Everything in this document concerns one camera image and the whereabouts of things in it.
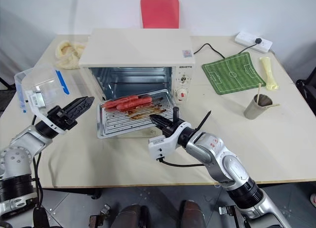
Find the oven control knob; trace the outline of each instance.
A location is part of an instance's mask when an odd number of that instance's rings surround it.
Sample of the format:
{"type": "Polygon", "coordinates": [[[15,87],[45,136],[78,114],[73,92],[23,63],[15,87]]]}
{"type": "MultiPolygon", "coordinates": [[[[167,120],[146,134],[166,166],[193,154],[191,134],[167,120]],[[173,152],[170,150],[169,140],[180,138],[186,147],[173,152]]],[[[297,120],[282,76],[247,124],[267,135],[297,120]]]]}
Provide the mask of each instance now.
{"type": "Polygon", "coordinates": [[[188,92],[186,89],[178,89],[176,91],[176,96],[179,101],[185,100],[188,96],[188,92]]]}

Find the white tabletop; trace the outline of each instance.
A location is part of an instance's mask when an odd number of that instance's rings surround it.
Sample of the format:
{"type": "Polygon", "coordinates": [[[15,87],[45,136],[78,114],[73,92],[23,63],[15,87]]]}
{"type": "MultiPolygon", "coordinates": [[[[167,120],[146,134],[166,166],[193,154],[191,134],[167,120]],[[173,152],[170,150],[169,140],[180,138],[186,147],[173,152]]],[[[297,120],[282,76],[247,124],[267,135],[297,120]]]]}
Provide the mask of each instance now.
{"type": "MultiPolygon", "coordinates": [[[[37,64],[54,63],[55,47],[65,39],[87,41],[86,35],[58,35],[37,64]]],[[[192,37],[194,49],[208,42],[224,56],[238,53],[243,47],[231,37],[192,37]]],[[[182,118],[197,126],[204,115],[212,115],[203,130],[224,140],[227,148],[237,154],[250,176],[258,183],[316,180],[316,118],[283,67],[272,53],[249,50],[258,74],[266,79],[259,57],[269,56],[277,91],[262,89],[274,103],[280,103],[255,120],[248,120],[243,111],[257,88],[217,95],[202,71],[201,65],[221,57],[207,46],[196,54],[196,69],[189,100],[179,105],[182,118]]],[[[73,98],[91,95],[78,70],[62,74],[73,98]]],[[[109,138],[96,136],[95,100],[90,110],[78,118],[78,125],[59,135],[42,153],[39,177],[44,188],[111,187],[135,185],[214,184],[204,167],[174,168],[152,160],[148,138],[109,138]]],[[[15,95],[0,118],[0,148],[31,123],[19,109],[15,95]]],[[[168,156],[168,162],[198,163],[182,148],[168,156]]]]}

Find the toaster oven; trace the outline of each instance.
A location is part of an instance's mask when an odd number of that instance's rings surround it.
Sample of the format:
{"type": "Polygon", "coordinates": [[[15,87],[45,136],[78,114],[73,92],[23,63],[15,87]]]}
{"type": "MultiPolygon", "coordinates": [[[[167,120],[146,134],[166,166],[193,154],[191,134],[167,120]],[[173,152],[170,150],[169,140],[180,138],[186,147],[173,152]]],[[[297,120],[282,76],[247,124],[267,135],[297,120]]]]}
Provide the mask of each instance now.
{"type": "Polygon", "coordinates": [[[94,29],[79,65],[100,101],[167,89],[184,103],[195,59],[185,29],[94,29]]]}

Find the red chair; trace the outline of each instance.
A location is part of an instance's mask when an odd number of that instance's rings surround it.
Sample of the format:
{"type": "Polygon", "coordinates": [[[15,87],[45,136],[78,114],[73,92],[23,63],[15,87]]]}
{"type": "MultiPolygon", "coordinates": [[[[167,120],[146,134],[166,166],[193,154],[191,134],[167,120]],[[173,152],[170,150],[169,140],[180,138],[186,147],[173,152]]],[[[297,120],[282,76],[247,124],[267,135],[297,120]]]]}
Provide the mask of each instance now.
{"type": "Polygon", "coordinates": [[[179,0],[140,0],[143,28],[179,28],[179,0]]]}

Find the wooden stick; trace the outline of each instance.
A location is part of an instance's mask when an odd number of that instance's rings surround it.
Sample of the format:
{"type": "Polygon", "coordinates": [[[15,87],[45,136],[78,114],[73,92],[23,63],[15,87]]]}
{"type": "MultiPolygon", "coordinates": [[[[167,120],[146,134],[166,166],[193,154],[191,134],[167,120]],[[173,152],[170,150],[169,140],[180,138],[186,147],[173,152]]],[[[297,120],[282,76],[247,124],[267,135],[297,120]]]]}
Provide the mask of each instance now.
{"type": "Polygon", "coordinates": [[[275,106],[280,106],[280,104],[274,104],[274,105],[265,106],[265,108],[271,108],[271,107],[275,107],[275,106]]]}
{"type": "Polygon", "coordinates": [[[261,88],[261,83],[259,83],[259,87],[258,87],[257,105],[259,104],[260,88],[261,88]]]}

